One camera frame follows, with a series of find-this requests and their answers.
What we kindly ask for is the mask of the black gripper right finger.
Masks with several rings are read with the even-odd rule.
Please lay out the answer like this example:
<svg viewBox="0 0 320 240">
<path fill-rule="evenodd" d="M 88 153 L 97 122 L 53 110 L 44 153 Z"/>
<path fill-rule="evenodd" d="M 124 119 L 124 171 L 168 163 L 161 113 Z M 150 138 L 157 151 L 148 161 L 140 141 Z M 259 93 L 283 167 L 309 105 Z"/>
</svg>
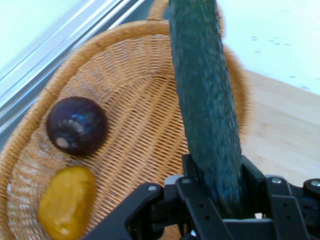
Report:
<svg viewBox="0 0 320 240">
<path fill-rule="evenodd" d="M 252 211 L 271 220 L 275 240 L 320 238 L 320 180 L 308 179 L 302 187 L 277 175 L 263 174 L 246 156 L 242 172 Z"/>
</svg>

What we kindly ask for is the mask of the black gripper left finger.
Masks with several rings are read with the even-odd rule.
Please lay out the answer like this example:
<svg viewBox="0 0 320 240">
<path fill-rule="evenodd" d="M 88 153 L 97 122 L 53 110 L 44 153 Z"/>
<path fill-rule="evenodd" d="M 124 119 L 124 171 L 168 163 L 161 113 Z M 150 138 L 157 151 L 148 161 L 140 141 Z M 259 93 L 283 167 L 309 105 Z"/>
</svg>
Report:
<svg viewBox="0 0 320 240">
<path fill-rule="evenodd" d="M 182 156 L 183 175 L 165 185 L 137 187 L 84 239 L 158 240 L 177 225 L 183 240 L 231 240 L 232 234 L 211 199 L 199 186 L 199 171 L 190 154 Z"/>
</svg>

